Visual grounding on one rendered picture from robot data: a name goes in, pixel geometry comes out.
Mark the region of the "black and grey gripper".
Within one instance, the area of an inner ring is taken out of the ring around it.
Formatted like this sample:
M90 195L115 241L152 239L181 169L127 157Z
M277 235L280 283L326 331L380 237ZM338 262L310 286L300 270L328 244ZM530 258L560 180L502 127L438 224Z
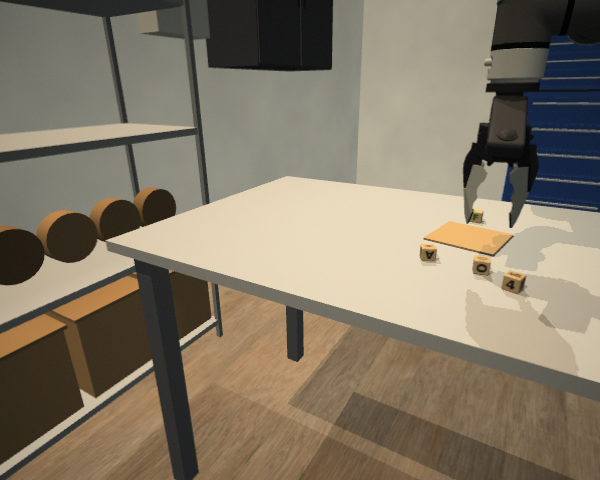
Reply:
M540 82L536 83L487 83L486 92L496 92L500 96L523 96L524 92L539 92ZM530 133L532 126L526 126L526 145L521 158L504 158L486 156L485 145L489 123L480 123L480 133L477 143L472 143L466 155L463 166L464 187L464 214L466 223L469 224L474 213L473 204L477 200L477 189L485 181L487 173L484 169L485 162L491 166L494 162L508 163L513 170L509 173L509 181L513 185L513 194L510 198L512 209L509 212L509 228L516 223L525 204L529 192L538 173L539 161L536 153L537 145L530 145L534 136ZM480 141L480 142L479 142ZM478 144L479 143L479 144Z

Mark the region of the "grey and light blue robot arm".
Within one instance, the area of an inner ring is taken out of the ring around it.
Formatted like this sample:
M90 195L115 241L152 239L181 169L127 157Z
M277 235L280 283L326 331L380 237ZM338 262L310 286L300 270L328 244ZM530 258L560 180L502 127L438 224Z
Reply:
M492 66L487 80L490 83L538 82L544 77L551 37L557 35L571 35L568 39L577 45L599 44L600 0L497 0L492 59L484 61L485 66ZM527 96L493 97L486 156L522 156L527 106Z

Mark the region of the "orange mat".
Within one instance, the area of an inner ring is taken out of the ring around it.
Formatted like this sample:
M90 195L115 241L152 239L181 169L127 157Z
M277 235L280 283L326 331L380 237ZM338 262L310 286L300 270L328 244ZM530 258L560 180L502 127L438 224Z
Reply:
M423 239L494 256L513 235L449 221Z

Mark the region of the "tan wooden letter block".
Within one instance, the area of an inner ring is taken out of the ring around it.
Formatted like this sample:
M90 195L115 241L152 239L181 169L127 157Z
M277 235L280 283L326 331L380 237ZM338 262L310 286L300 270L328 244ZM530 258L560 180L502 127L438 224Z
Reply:
M525 280L525 274L521 274L510 270L504 275L501 288L518 294L524 289Z
M481 223L482 218L483 218L483 210L476 210L474 209L474 213L470 219L470 222L475 222L475 223Z
M422 261L436 261L437 248L434 244L421 244L420 258Z
M480 275L489 275L489 271L490 271L490 266L491 266L491 259L490 257L485 257L485 256L474 256L474 261L473 261L473 274L480 274Z

